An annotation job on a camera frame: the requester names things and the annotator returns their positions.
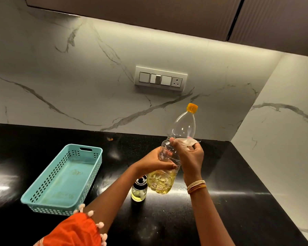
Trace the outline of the person's left hand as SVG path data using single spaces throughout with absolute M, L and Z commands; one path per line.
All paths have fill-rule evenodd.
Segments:
M 146 156 L 141 158 L 139 161 L 132 164 L 129 167 L 132 175 L 135 178 L 140 178 L 143 175 L 159 170 L 158 162 L 166 162 L 166 161 L 161 161 L 159 159 L 160 151 L 161 151 L 161 147 L 157 147 L 153 149 L 151 152 L 149 152 Z

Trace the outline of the person's right hand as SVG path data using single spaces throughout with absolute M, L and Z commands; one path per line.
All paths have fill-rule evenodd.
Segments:
M 184 182 L 190 186 L 196 181 L 202 180 L 201 168 L 204 159 L 204 151 L 199 143 L 194 145 L 193 150 L 186 150 L 182 147 L 181 167 L 184 172 Z

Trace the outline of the clear plastic oil bottle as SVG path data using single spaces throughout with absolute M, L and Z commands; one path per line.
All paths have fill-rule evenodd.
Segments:
M 198 143 L 194 139 L 196 131 L 195 113 L 198 106 L 189 103 L 186 111 L 179 115 L 168 130 L 167 139 L 161 144 L 158 159 L 163 162 L 172 162 L 177 165 L 173 170 L 157 170 L 147 175 L 148 187 L 158 194 L 167 194 L 174 183 L 176 175 L 181 167 L 180 157 L 170 143 L 170 138 L 176 139 L 185 149 L 190 149 L 191 146 Z

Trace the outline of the person's left forearm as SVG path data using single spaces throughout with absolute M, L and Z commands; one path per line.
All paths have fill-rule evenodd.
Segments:
M 99 229 L 100 234 L 109 231 L 134 182 L 143 175 L 137 162 L 134 163 L 104 192 L 85 206 L 84 213 L 94 212 L 91 219 L 95 224 L 101 222 L 104 224 L 103 228 Z

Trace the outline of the person's right forearm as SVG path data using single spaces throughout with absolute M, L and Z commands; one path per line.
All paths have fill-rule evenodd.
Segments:
M 196 181 L 187 187 L 195 217 L 201 246 L 235 246 L 204 180 Z

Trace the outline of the small glass oil bottle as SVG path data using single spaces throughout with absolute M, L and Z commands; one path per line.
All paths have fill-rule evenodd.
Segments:
M 135 202 L 142 202 L 147 195 L 147 176 L 144 175 L 138 178 L 131 188 L 131 198 Z

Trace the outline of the teal plastic basket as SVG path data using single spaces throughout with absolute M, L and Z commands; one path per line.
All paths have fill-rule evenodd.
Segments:
M 103 149 L 68 144 L 20 201 L 33 212 L 70 216 L 82 204 L 102 164 Z

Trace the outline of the orange sleeve with pompoms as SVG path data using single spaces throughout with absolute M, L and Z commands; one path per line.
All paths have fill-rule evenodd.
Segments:
M 33 246 L 107 246 L 107 234 L 100 230 L 103 222 L 95 223 L 94 211 L 83 212 L 80 204 L 73 215 L 59 223 L 52 232 L 38 240 Z

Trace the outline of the brown overhead cabinet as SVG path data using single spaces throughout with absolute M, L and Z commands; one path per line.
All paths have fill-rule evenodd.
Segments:
M 26 0 L 28 6 L 308 56 L 308 0 Z

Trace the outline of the white wall switch panel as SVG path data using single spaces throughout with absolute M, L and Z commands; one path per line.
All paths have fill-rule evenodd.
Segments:
M 134 84 L 183 92 L 187 79 L 188 74 L 136 66 Z

